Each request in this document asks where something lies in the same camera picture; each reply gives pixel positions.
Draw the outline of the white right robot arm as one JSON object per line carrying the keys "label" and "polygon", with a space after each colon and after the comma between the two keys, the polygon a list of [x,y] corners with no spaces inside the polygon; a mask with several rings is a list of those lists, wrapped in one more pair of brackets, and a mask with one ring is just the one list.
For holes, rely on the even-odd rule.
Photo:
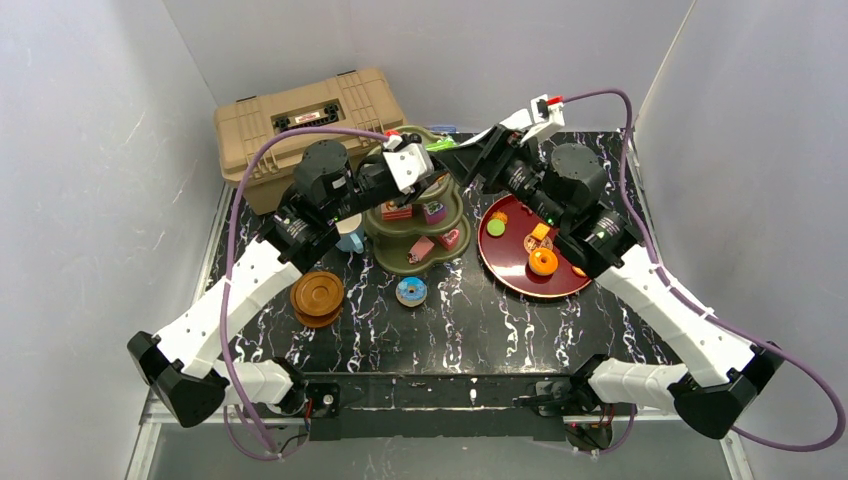
{"label": "white right robot arm", "polygon": [[562,145],[543,160],[513,131],[498,128],[431,158],[460,184],[480,178],[485,192],[508,192],[551,225],[557,251],[626,303],[679,359],[646,365],[597,354],[566,386],[526,398],[526,405],[650,406],[720,439],[780,367],[776,354],[710,323],[704,307],[675,295],[628,218],[604,203],[607,175],[590,148]]}

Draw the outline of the red round lacquer tray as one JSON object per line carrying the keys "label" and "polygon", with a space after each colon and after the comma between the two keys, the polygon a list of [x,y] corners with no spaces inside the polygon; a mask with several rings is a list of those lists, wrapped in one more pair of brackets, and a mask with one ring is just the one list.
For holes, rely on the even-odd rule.
{"label": "red round lacquer tray", "polygon": [[[499,238],[492,238],[486,233],[486,223],[495,211],[508,215],[506,231]],[[514,196],[506,195],[496,200],[483,215],[477,232],[478,251],[487,270],[511,290],[537,299],[558,299],[589,286],[590,279],[553,245],[557,228],[550,227],[543,242],[530,237],[538,223],[544,223],[544,220]],[[535,275],[528,268],[529,254],[539,247],[551,249],[558,257],[559,268],[549,277]]]}

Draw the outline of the green three-tier serving stand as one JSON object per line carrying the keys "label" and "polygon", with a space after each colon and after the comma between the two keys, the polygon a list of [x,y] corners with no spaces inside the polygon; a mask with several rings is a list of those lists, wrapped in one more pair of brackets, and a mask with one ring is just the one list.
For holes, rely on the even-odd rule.
{"label": "green three-tier serving stand", "polygon": [[[446,219],[436,225],[427,225],[422,212],[422,205],[430,201],[440,201],[449,209]],[[451,262],[465,253],[470,244],[470,223],[465,217],[460,187],[450,175],[438,177],[427,190],[406,205],[412,205],[414,212],[411,218],[404,220],[383,221],[381,205],[364,213],[366,237],[373,244],[376,262],[384,270],[401,276],[417,276],[436,264]],[[437,237],[453,228],[460,229],[461,240],[452,251],[446,251]],[[429,237],[435,247],[421,263],[410,265],[407,252],[421,236]]]}

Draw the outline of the green cube sweet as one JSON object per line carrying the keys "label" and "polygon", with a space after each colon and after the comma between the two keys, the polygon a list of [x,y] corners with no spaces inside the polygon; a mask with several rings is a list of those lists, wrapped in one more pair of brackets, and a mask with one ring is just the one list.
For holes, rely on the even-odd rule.
{"label": "green cube sweet", "polygon": [[425,148],[427,151],[444,151],[455,148],[458,146],[458,143],[450,136],[441,137],[436,141],[428,143]]}

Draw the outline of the orange glazed donut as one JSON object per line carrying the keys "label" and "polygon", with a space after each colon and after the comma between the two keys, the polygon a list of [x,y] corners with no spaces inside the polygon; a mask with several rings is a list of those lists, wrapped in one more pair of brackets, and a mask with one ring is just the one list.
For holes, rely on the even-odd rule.
{"label": "orange glazed donut", "polygon": [[534,249],[528,256],[527,264],[532,273],[541,277],[549,277],[559,268],[557,255],[545,247]]}

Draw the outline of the purple frosted cake slice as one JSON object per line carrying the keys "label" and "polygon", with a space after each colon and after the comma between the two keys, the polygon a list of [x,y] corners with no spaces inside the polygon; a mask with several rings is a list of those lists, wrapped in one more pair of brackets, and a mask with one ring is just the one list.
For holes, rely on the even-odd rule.
{"label": "purple frosted cake slice", "polygon": [[430,201],[422,205],[422,212],[427,225],[436,225],[446,219],[449,209],[440,201]]}

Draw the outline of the blue frosted donut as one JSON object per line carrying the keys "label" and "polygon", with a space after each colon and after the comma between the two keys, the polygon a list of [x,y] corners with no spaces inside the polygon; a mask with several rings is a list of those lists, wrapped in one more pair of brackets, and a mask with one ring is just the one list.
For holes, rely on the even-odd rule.
{"label": "blue frosted donut", "polygon": [[399,281],[395,295],[401,305],[414,308],[426,301],[428,287],[418,277],[404,277]]}

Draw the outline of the red layered cake square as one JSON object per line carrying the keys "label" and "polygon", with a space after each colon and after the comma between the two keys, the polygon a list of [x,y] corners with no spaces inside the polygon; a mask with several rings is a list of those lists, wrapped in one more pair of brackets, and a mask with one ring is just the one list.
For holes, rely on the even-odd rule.
{"label": "red layered cake square", "polygon": [[383,221],[397,221],[409,219],[413,216],[413,206],[399,206],[393,201],[385,202],[380,206],[380,215]]}

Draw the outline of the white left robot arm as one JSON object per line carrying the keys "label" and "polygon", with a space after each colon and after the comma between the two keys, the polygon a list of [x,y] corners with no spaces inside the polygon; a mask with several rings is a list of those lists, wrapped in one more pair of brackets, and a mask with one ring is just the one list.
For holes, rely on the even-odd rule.
{"label": "white left robot arm", "polygon": [[284,406],[302,387],[294,367],[282,360],[236,363],[230,340],[334,249],[339,221],[416,198],[446,171],[418,143],[382,149],[359,171],[341,143],[310,145],[277,210],[224,276],[176,320],[128,341],[141,376],[178,423],[197,426],[223,406]]}

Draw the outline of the pink sprinkled cake slice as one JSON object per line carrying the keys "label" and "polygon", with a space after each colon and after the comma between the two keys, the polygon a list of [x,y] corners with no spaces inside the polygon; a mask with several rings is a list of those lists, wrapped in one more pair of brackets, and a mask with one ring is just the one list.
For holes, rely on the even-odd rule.
{"label": "pink sprinkled cake slice", "polygon": [[437,241],[446,251],[452,251],[460,240],[461,231],[459,228],[453,228],[437,237]]}

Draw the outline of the pink swirl roll cake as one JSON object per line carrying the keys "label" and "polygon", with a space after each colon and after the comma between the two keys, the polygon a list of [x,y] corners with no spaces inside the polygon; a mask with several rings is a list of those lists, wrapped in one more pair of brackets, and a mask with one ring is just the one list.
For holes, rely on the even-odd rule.
{"label": "pink swirl roll cake", "polygon": [[416,265],[425,260],[433,251],[435,243],[427,236],[419,237],[407,252],[407,261],[410,265]]}

